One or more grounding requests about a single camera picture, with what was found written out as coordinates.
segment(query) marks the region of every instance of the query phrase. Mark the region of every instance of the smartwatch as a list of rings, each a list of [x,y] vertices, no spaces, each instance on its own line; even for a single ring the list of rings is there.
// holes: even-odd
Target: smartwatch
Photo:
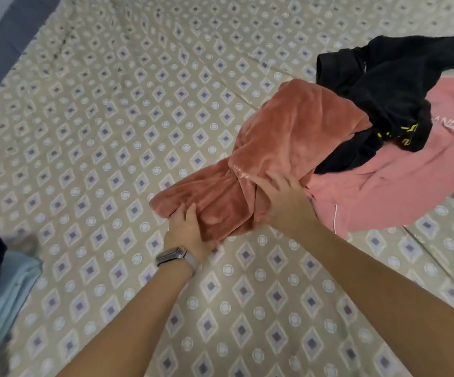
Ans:
[[[173,249],[163,251],[155,258],[157,267],[161,264],[172,261],[174,259],[184,259],[190,267],[192,267],[193,274],[195,275],[200,269],[201,264],[199,261],[188,251],[185,247],[174,247]]]

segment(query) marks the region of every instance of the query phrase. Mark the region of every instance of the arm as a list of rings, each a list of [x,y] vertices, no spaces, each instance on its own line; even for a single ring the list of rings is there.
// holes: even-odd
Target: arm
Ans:
[[[195,205],[170,218],[164,248],[183,246],[203,263],[214,247],[201,241]],[[68,364],[58,377],[142,377],[178,294],[192,277],[185,260],[163,264],[126,307]]]
[[[321,224],[298,181],[271,174],[267,222],[331,273],[414,377],[454,376],[454,308]]]

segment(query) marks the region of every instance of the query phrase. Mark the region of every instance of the right hand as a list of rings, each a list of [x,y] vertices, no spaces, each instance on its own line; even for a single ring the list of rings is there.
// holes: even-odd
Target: right hand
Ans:
[[[267,174],[277,187],[264,178],[251,177],[271,200],[272,207],[265,221],[288,237],[297,238],[302,230],[308,230],[317,221],[312,203],[292,175]]]

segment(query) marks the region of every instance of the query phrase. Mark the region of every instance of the mattress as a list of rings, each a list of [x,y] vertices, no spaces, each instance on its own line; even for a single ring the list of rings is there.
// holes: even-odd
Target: mattress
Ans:
[[[0,233],[35,233],[44,261],[10,375],[56,375],[152,277],[157,192],[227,156],[317,54],[380,34],[454,35],[454,0],[61,0],[0,85]],[[454,307],[454,194],[348,240]],[[184,288],[147,375],[410,374],[311,254],[262,227]]]

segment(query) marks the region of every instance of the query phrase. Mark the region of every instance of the orange towel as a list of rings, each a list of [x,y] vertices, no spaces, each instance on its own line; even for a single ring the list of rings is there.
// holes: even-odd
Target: orange towel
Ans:
[[[340,143],[370,126],[366,113],[333,91],[300,79],[285,82],[245,122],[230,157],[163,190],[150,207],[167,218],[181,203],[195,202],[203,240],[244,234],[270,208],[251,175],[286,172],[306,185]]]

